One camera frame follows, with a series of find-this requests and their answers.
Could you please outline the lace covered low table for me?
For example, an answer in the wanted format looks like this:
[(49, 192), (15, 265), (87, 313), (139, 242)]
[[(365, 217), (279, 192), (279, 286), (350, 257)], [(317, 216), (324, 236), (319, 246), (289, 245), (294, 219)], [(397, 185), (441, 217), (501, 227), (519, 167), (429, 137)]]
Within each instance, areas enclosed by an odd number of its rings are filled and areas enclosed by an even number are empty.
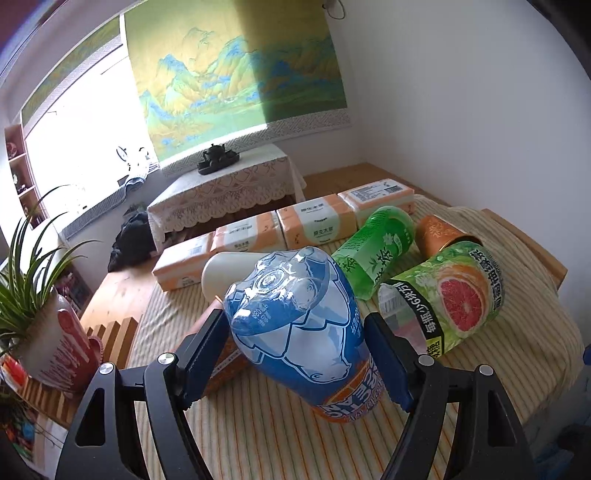
[(274, 144), (239, 154), (237, 163), (212, 174), (192, 170), (178, 177), (147, 207), (157, 251), (165, 236), (271, 201), (304, 200), (307, 184), (290, 157)]

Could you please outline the black teapot set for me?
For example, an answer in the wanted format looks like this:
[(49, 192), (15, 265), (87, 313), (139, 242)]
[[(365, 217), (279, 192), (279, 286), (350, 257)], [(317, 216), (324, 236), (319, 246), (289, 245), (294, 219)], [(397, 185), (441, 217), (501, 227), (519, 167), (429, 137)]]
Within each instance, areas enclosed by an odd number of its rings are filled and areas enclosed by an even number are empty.
[(212, 144), (202, 152), (202, 158), (197, 163), (197, 171), (201, 175), (208, 175), (221, 169), (229, 167), (239, 160), (239, 154), (224, 145)]

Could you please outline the white radiator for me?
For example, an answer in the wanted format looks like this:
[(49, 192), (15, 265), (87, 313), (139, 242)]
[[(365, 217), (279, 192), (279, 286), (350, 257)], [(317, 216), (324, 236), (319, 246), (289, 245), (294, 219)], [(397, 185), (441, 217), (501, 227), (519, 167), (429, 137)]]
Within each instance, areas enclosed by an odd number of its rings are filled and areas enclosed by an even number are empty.
[(147, 176), (129, 177), (114, 193), (69, 221), (59, 231), (60, 237), (63, 240), (71, 240), (100, 217), (123, 205), (127, 197), (140, 189), (152, 175), (153, 173), (149, 172)]

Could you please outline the landscape painting curtain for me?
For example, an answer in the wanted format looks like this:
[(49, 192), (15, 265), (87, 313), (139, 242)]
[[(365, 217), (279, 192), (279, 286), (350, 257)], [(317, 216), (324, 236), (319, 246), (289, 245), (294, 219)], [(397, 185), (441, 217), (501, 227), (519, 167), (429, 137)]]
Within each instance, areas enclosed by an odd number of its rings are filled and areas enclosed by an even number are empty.
[(164, 165), (192, 168), (212, 144), (240, 151), (351, 121), (318, 1), (143, 1), (122, 23)]

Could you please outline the blue orange Arctic Ocean cup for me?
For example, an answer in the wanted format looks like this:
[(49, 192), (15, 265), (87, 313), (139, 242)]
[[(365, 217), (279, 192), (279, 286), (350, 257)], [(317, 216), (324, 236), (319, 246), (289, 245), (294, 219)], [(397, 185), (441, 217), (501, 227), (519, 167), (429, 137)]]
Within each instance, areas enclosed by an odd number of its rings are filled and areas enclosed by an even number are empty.
[(223, 310), (242, 354), (322, 418), (353, 422), (379, 402), (384, 383), (355, 295), (324, 250), (263, 256), (228, 288)]

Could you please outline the tissue pack far left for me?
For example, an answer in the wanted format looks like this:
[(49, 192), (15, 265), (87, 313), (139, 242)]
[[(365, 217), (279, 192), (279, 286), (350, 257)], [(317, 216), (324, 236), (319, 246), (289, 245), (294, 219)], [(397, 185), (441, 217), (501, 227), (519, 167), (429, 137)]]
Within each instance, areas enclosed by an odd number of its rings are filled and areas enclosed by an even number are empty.
[(199, 284), (204, 266), (211, 258), (213, 233), (209, 232), (166, 248), (152, 275), (163, 291)]

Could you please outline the orange paper cup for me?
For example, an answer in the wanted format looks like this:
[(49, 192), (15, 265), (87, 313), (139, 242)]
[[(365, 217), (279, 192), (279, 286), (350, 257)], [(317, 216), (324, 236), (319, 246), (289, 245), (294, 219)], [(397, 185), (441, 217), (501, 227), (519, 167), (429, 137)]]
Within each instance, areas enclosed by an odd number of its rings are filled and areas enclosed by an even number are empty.
[[(176, 347), (177, 354), (181, 352), (181, 345), (184, 342), (184, 339), (190, 335), (197, 334), (201, 327), (204, 326), (204, 323), (209, 315), (211, 315), (211, 312), (217, 309), (222, 309), (222, 303), (221, 298), (215, 296), (211, 304), (209, 304), (204, 312), (201, 313), (199, 318), (191, 325), (189, 330), (185, 332), (184, 337)], [(211, 377), (209, 377), (206, 383), (204, 397), (217, 391), (225, 382), (228, 382), (228, 380), (235, 377), (235, 375), (238, 375), (238, 373), (247, 366), (249, 366), (249, 361), (246, 360), (245, 355), (243, 355), (238, 347), (236, 347), (232, 336), (228, 335), (228, 339), (226, 339), (223, 349), (221, 350), (221, 354), (219, 355), (217, 362), (215, 363), (211, 372)]]

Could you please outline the striped table cloth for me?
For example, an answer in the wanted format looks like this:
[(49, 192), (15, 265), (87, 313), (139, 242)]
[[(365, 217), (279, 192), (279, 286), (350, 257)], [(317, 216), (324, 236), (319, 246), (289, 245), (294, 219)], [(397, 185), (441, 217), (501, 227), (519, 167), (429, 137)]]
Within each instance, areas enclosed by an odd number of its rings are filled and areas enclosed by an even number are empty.
[[(499, 314), (443, 357), (448, 367), (490, 365), (522, 421), (557, 400), (583, 367), (579, 328), (542, 263), (483, 212), (424, 196), (415, 217), (437, 215), (479, 238), (504, 277)], [(405, 412), (388, 397), (353, 423), (325, 420), (294, 392), (247, 367), (194, 403), (187, 423), (217, 479), (377, 479), (401, 437)]]

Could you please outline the tissue pack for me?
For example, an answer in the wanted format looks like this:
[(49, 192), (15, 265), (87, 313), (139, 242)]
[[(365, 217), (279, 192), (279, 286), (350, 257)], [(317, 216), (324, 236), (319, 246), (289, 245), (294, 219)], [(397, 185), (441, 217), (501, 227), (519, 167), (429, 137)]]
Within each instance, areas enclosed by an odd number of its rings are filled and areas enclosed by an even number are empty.
[(339, 192), (355, 212), (356, 224), (362, 227), (377, 209), (394, 206), (413, 214), (415, 211), (415, 190), (394, 179), (383, 179), (363, 186)]
[(283, 251), (287, 244), (276, 212), (264, 212), (218, 227), (212, 237), (211, 253)]
[(152, 275), (163, 291), (199, 284), (204, 266), (211, 258), (213, 233), (209, 232), (166, 248)]
[(337, 194), (318, 197), (276, 211), (287, 248), (321, 246), (356, 233), (356, 214)]

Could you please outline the small orange patterned cup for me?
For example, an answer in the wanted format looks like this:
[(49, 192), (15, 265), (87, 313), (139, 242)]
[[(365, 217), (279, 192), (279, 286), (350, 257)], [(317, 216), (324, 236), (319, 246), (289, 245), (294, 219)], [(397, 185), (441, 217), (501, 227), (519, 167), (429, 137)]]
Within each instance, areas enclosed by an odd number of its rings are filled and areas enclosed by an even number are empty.
[(416, 227), (415, 242), (424, 259), (429, 259), (445, 248), (461, 241), (482, 245), (479, 238), (464, 232), (437, 215), (424, 217)]

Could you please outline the red white flower pot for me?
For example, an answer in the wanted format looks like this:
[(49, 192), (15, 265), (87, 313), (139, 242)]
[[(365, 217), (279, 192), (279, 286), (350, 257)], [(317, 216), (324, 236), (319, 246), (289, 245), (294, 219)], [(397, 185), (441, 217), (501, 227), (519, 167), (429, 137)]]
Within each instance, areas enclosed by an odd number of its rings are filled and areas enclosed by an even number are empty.
[(52, 291), (27, 329), (25, 339), (12, 350), (25, 372), (65, 393), (87, 388), (94, 368), (87, 333), (70, 303)]

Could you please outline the green tea cup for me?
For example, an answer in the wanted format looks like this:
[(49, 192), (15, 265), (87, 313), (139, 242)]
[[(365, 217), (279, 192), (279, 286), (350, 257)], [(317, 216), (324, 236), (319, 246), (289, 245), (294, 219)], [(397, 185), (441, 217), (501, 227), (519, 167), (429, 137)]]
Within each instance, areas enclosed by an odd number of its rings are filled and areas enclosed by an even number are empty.
[(367, 301), (415, 241), (415, 223), (398, 207), (382, 206), (332, 253), (356, 299)]

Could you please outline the black bag on platform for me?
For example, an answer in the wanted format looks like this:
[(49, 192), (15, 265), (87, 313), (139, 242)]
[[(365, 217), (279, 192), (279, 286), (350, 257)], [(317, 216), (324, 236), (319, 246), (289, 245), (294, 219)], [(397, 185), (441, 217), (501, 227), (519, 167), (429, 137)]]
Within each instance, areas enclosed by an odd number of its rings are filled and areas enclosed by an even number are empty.
[(156, 247), (145, 210), (135, 211), (122, 225), (115, 237), (107, 272), (118, 272), (137, 266), (151, 257)]

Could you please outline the grapefruit label cup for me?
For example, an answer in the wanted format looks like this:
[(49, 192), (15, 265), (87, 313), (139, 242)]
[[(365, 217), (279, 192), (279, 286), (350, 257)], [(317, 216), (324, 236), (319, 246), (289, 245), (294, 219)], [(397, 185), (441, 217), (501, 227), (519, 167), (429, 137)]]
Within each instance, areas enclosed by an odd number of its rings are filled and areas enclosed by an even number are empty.
[(497, 316), (505, 290), (492, 254), (460, 241), (382, 283), (377, 297), (394, 335), (418, 354), (439, 358)]

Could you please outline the green spider plant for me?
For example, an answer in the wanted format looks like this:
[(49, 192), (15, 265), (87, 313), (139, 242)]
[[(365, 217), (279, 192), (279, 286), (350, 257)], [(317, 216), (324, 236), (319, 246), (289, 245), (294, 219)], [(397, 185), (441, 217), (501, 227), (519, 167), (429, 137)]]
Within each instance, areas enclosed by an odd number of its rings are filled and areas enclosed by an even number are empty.
[(26, 248), (26, 235), (41, 204), (38, 201), (17, 223), (8, 244), (6, 265), (1, 268), (2, 354), (15, 351), (29, 338), (28, 331), (49, 300), (58, 278), (82, 256), (78, 250), (89, 243), (85, 240), (70, 247), (59, 245), (45, 250), (42, 247), (44, 236), (61, 218), (56, 215), (40, 230), (33, 245)]

